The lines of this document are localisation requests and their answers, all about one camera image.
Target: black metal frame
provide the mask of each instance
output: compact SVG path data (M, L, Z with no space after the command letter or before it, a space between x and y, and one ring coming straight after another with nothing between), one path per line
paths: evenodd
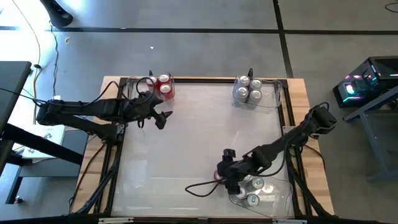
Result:
M125 86L127 83L127 79L128 78L121 78L119 81L119 86ZM291 126L294 126L294 117L293 117L293 109L292 109L292 104L290 102L290 95L289 95L289 86L287 83L286 79L276 79L278 81L280 81L282 83L282 88L284 91L284 95L285 95L285 100L286 100L286 108L287 108L287 112L288 112L288 117L289 117L289 123ZM184 77L178 77L174 79L175 83L231 83L233 84L235 82L234 78L184 78ZM123 88L120 88L118 91L118 95L117 97L121 97L123 92ZM284 113L282 110L282 105L280 105L278 107L278 115L279 115L279 123L280 123L280 131L283 134L283 126L285 126L285 119L284 119ZM121 136L122 141L117 145L117 149L116 149L116 155L114 160L116 159L120 159L121 157L121 151L123 148L123 141L124 141L124 132ZM108 165L109 165L109 160L111 157L111 148L107 147L107 151L105 152L105 157L104 157L104 164L103 164L103 168L102 168L102 172L100 175L100 180L102 180L104 178L104 176L107 174L107 170L108 170ZM298 169L303 171L303 164L302 164L302 160L301 160L301 155L300 153L296 153L296 155L298 155L296 157L297 159L297 166ZM303 172L299 172L300 177L305 181L305 176ZM116 171L115 175L113 176L113 178L111 179L111 183L110 183L110 188L109 188L109 192L108 192L108 200L106 203L106 208L104 210L103 213L100 213L100 204L102 201L102 198L100 197L98 199L98 201L96 202L96 208L94 210L95 213L99 213L102 215L111 215L111 209L112 209L112 204L113 204L113 199L114 199L114 191L116 189L116 182L117 182L117 178L118 178L118 172ZM298 203L298 197L297 197L297 189L295 187L295 182L293 180L293 178L289 175L289 182L290 184L292 184L293 186L293 195L292 195L292 202L293 202L293 209L294 209L294 213L295 216L301 215L302 212L300 211L300 207L299 207L299 203ZM305 200L305 202L309 205L308 200L305 198L305 196L303 195L303 198ZM312 214L311 213L311 208L309 207L305 207L305 212L307 215ZM154 218L149 218L149 217L141 217L140 219L142 220L152 220ZM173 220L173 222L177 222L179 221L181 218L168 218ZM253 222L253 220L258 220L258 219L244 219L248 222Z

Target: concrete floor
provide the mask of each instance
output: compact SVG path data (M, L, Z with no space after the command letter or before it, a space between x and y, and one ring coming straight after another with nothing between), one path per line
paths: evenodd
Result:
M272 0L58 0L75 20L71 27L158 27L276 29ZM384 9L390 0L279 0L285 29L398 30L398 14ZM44 8L16 0L40 40L38 96L52 95L55 58L51 33L43 26ZM11 1L0 3L0 60L37 61L37 45ZM286 77L277 34L172 34L57 32L60 58L57 94L65 100L90 100L98 95L105 75L145 75L170 72L179 76L233 77L253 67L259 77ZM359 123L340 119L349 113L337 107L331 89L369 56L398 55L394 35L286 35L295 78L304 78L311 105L331 104L339 119L336 129L320 139L335 213L344 218L396 222L398 182L369 184L375 161ZM32 90L31 80L25 86ZM16 167L0 178L0 202L5 201ZM76 179L30 178L19 195L26 203L0 203L0 220L62 215L67 211Z

